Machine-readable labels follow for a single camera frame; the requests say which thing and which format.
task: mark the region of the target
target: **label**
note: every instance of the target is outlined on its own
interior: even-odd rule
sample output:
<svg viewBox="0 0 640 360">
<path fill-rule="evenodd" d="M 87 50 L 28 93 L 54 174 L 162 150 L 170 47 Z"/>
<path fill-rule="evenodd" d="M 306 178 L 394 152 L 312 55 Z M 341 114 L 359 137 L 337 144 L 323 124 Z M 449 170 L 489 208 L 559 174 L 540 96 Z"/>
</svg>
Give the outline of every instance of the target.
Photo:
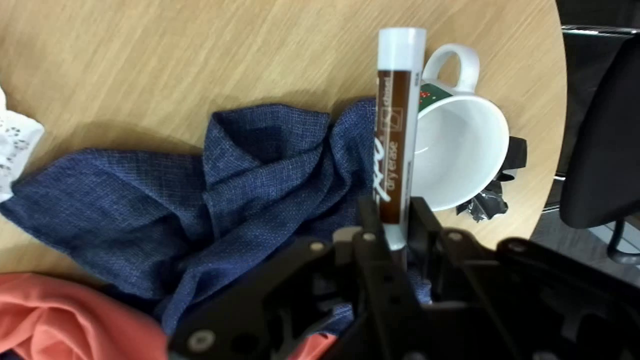
<svg viewBox="0 0 640 360">
<path fill-rule="evenodd" d="M 380 220 L 386 223 L 399 223 L 402 196 L 407 191 L 403 148 L 410 88 L 412 72 L 377 72 L 375 137 L 384 148 L 377 167 L 384 175 L 382 190 L 390 196 L 387 201 L 380 199 Z"/>
</svg>

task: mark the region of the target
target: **gray carpet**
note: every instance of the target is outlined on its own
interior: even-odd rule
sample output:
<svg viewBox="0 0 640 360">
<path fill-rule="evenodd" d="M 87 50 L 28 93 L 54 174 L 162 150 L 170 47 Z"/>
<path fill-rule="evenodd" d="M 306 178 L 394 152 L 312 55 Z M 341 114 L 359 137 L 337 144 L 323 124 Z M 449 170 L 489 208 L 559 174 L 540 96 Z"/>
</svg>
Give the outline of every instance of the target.
<svg viewBox="0 0 640 360">
<path fill-rule="evenodd" d="M 599 238 L 588 230 L 568 227 L 559 220 L 557 211 L 543 213 L 540 217 L 531 240 L 624 281 L 640 286 L 637 268 L 612 261 L 606 256 L 606 243 Z"/>
</svg>

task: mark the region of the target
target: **black chair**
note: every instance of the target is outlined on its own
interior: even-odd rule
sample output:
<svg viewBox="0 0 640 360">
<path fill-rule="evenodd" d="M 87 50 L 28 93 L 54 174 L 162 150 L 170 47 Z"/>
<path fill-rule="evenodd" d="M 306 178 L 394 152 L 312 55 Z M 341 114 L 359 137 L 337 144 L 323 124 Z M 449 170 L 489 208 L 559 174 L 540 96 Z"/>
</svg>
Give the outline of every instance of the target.
<svg viewBox="0 0 640 360">
<path fill-rule="evenodd" d="M 626 216 L 640 209 L 640 36 L 621 43 L 579 125 L 559 198 L 559 217 L 573 227 L 615 221 L 608 256 L 620 251 Z"/>
</svg>

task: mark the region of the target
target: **pink cloth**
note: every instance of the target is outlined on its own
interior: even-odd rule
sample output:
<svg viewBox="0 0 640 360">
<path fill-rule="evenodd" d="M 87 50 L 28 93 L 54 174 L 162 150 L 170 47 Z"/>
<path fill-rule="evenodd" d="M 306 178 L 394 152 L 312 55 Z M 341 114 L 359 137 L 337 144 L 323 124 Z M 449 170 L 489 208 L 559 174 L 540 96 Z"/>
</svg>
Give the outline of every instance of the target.
<svg viewBox="0 0 640 360">
<path fill-rule="evenodd" d="M 23 360 L 160 360 L 160 326 L 91 288 L 0 273 L 0 353 Z"/>
</svg>

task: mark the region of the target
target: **mug handle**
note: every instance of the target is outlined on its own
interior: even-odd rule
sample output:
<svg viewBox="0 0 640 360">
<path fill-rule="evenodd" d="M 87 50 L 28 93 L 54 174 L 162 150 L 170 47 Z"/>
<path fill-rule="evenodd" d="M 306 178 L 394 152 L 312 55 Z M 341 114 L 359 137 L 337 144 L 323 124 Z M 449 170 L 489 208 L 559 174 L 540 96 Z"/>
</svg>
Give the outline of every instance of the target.
<svg viewBox="0 0 640 360">
<path fill-rule="evenodd" d="M 439 46 L 425 61 L 421 82 L 437 82 L 444 61 L 448 61 L 451 55 L 460 58 L 460 75 L 457 84 L 451 90 L 474 93 L 480 78 L 480 58 L 476 50 L 461 43 Z"/>
</svg>

